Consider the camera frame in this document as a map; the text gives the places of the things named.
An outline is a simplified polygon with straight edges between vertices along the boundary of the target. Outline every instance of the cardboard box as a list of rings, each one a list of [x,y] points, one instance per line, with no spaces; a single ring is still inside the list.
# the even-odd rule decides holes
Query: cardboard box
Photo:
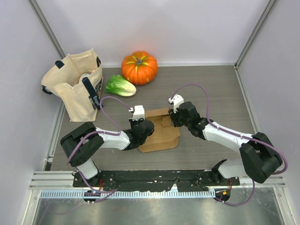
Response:
[[[177,146],[179,128],[172,125],[168,108],[145,112],[145,118],[154,124],[154,132],[147,137],[145,144],[139,147],[141,152],[171,149]]]

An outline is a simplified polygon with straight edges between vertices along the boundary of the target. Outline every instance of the beige bag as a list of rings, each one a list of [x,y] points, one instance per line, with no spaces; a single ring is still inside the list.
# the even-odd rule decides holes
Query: beige bag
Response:
[[[91,49],[56,61],[43,77],[42,87],[46,94],[61,97],[70,121],[86,122],[94,121],[100,109],[102,81],[101,61]]]

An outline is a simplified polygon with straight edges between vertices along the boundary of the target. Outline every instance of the gray wooden tabletop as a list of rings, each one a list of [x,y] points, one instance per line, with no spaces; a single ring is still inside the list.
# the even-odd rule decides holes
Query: gray wooden tabletop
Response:
[[[104,85],[101,97],[110,95],[105,91],[108,79],[120,72],[120,68],[103,69]],[[173,92],[186,83],[198,83],[208,91],[211,119],[243,133],[254,132],[233,66],[160,67],[152,82],[136,87],[136,95],[117,97],[129,106],[143,105],[145,110],[164,108],[169,106],[167,100]],[[201,116],[206,117],[206,98],[200,88],[185,87],[179,94],[184,97],[185,101],[191,101]],[[107,99],[103,105],[105,112],[122,129],[130,128],[128,118],[131,114],[122,104]],[[66,112],[59,140],[81,124],[69,122]],[[101,129],[116,130],[101,111],[97,113],[94,125]],[[148,170],[211,169],[222,159],[239,158],[233,150],[192,136],[185,127],[181,127],[180,132],[179,144],[174,149],[149,153],[141,153],[138,149],[130,151],[101,149],[93,155],[92,159],[99,170]],[[73,170],[70,165],[66,165],[66,161],[67,157],[58,141],[51,170]]]

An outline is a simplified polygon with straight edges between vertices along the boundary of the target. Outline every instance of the pumpkin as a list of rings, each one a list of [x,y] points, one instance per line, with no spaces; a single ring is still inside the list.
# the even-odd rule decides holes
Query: pumpkin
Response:
[[[126,56],[121,65],[122,75],[135,85],[144,85],[154,79],[158,72],[158,62],[148,53],[137,51]]]

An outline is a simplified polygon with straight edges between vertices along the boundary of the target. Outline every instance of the pumpkin stem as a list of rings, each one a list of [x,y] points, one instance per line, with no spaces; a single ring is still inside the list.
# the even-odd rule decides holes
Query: pumpkin stem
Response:
[[[139,58],[136,58],[137,65],[141,65],[142,61]]]

